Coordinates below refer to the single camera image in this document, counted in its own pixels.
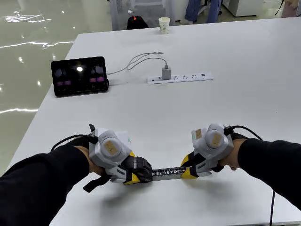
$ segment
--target black tablet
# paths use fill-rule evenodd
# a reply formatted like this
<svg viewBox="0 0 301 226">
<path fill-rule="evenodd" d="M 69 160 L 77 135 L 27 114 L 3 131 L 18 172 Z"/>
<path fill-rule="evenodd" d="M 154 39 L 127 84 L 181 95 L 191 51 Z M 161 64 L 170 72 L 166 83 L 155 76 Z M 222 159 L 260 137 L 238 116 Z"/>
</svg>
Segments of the black tablet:
<svg viewBox="0 0 301 226">
<path fill-rule="evenodd" d="M 106 92 L 109 87 L 102 56 L 51 62 L 55 95 Z"/>
</svg>

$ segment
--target beige label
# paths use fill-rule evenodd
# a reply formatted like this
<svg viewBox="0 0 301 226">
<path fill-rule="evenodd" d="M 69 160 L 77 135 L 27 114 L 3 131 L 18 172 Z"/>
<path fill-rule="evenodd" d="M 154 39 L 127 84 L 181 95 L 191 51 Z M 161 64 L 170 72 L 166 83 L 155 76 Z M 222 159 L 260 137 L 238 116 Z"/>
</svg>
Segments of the beige label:
<svg viewBox="0 0 301 226">
<path fill-rule="evenodd" d="M 200 139 L 202 137 L 202 131 L 201 129 L 196 130 L 196 138 Z"/>
<path fill-rule="evenodd" d="M 106 142 L 104 146 L 111 155 L 115 155 L 117 153 L 117 149 L 111 141 Z"/>
<path fill-rule="evenodd" d="M 218 133 L 214 134 L 211 145 L 213 147 L 218 147 L 220 145 L 221 138 L 222 137 L 220 134 Z"/>
</svg>

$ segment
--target power outlet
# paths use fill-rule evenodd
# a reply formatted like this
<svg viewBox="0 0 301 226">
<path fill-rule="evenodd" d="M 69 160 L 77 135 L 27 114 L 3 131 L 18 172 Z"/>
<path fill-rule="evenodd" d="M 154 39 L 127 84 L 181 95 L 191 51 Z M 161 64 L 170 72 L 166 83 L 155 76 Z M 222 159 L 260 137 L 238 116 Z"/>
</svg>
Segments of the power outlet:
<svg viewBox="0 0 301 226">
<path fill-rule="evenodd" d="M 213 80 L 211 73 L 195 73 L 195 74 L 184 74 L 184 75 L 172 75 L 171 79 L 162 80 L 161 76 L 148 77 L 147 84 L 161 84 L 161 83 L 173 83 L 173 82 L 184 82 L 184 81 L 203 81 Z"/>
</svg>

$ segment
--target black sleeve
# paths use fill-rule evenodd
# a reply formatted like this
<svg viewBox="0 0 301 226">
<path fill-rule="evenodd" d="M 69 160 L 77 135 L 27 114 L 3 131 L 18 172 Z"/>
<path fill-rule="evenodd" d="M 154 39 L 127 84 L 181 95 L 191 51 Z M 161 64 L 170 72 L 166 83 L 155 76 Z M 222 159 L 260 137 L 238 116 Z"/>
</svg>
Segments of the black sleeve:
<svg viewBox="0 0 301 226">
<path fill-rule="evenodd" d="M 0 225 L 49 225 L 88 173 L 85 155 L 70 145 L 18 162 L 0 177 Z"/>
<path fill-rule="evenodd" d="M 286 141 L 248 139 L 240 147 L 238 163 L 301 210 L 301 145 Z"/>
</svg>

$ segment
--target paper cup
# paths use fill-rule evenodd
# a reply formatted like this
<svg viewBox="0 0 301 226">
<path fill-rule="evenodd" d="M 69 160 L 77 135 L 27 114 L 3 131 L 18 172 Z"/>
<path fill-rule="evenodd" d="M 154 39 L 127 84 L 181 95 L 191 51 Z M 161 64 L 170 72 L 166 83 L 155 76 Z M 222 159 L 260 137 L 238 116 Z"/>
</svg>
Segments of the paper cup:
<svg viewBox="0 0 301 226">
<path fill-rule="evenodd" d="M 161 34 L 168 34 L 168 32 L 169 32 L 169 22 L 170 22 L 170 18 L 168 18 L 168 17 L 159 18 Z"/>
</svg>

